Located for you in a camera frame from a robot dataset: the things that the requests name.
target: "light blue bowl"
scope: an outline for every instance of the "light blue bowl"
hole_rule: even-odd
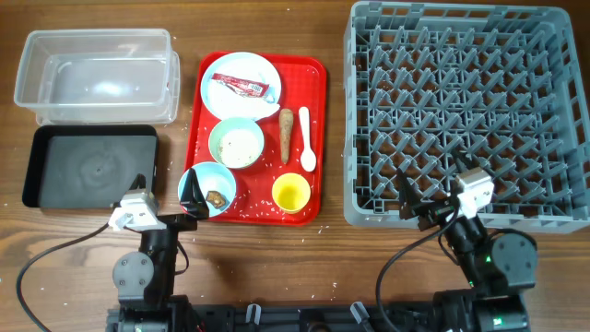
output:
[[[236,196],[236,179],[227,167],[212,161],[201,162],[193,166],[196,172],[196,179],[201,187],[201,193],[204,197],[207,197],[207,192],[214,190],[222,194],[227,204],[221,209],[214,208],[209,202],[206,205],[209,207],[209,217],[215,217],[226,209],[228,209]],[[186,180],[186,174],[188,170],[184,172],[180,183],[178,184],[178,199],[181,198],[181,192],[184,189],[184,181]]]
[[[229,165],[223,162],[223,160],[219,156],[219,141],[232,130],[239,129],[247,130],[254,135],[256,141],[252,143],[254,144],[255,152],[252,154],[251,161],[245,162],[239,166]],[[208,145],[211,157],[213,157],[213,159],[216,162],[223,164],[224,166],[231,169],[243,169],[252,165],[256,162],[256,160],[258,160],[258,158],[260,158],[260,155],[262,154],[262,151],[265,148],[265,135],[263,134],[262,129],[260,129],[260,126],[250,119],[230,118],[219,122],[213,127],[213,130],[211,130],[211,135],[209,135]]]

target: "plastic dish rack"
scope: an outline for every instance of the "plastic dish rack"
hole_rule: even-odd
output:
[[[358,2],[344,59],[348,223],[416,228],[399,217],[395,171],[443,196],[455,147],[493,174],[487,227],[590,223],[590,120],[562,9]]]

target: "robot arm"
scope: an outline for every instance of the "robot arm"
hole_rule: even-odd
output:
[[[187,214],[157,217],[158,204],[141,183],[134,182],[110,221],[116,230],[141,233],[139,250],[121,257],[112,271],[121,309],[118,322],[111,326],[131,332],[196,331],[199,319],[188,298],[172,294],[178,233],[195,231],[197,221],[208,218],[207,202],[191,169],[181,197]]]
[[[488,233],[477,212],[491,201],[492,179],[465,155],[454,151],[453,157],[463,171],[443,199],[421,202],[407,177],[397,174],[400,201],[421,231],[444,227],[458,209],[444,237],[472,289],[437,292],[431,321],[437,331],[529,331],[522,291],[535,287],[537,244],[516,230]]]

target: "wooden table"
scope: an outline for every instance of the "wooden table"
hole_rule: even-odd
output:
[[[50,246],[97,229],[109,216],[108,211],[41,211],[21,203],[37,125],[33,113],[14,104],[13,91],[18,61],[32,30],[164,28],[173,36],[172,47],[181,57],[182,93],[176,121],[156,126],[161,140],[156,194],[162,213],[180,212],[175,193],[187,141],[187,131],[182,128],[190,121],[200,59],[216,50],[291,53],[319,59],[329,73],[324,159],[337,161],[324,164],[320,215],[303,228],[200,223],[198,231],[181,235],[191,268],[176,279],[175,290],[187,294],[194,304],[374,303],[374,284],[384,262],[424,234],[352,227],[343,217],[342,163],[338,161],[345,128],[342,38],[352,1],[50,2],[54,4],[9,0],[0,5],[0,330],[35,330],[15,296],[15,279],[25,262]],[[572,17],[584,77],[589,77],[590,41],[586,36],[590,34],[590,3],[501,2],[564,6]],[[167,171],[165,165],[171,161]],[[590,230],[538,235],[537,240],[537,287],[526,293],[534,330],[588,330]],[[42,259],[24,280],[30,307],[54,331],[102,331],[107,309],[118,304],[111,279],[113,264],[138,245],[136,234],[108,230]],[[395,264],[384,283],[383,296],[428,300],[435,291],[466,287],[460,269],[436,242],[429,242]]]

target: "white spoon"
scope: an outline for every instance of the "white spoon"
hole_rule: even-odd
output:
[[[310,145],[310,110],[305,106],[299,109],[299,123],[301,125],[301,133],[303,134],[301,166],[303,166],[305,171],[313,172],[317,160]]]

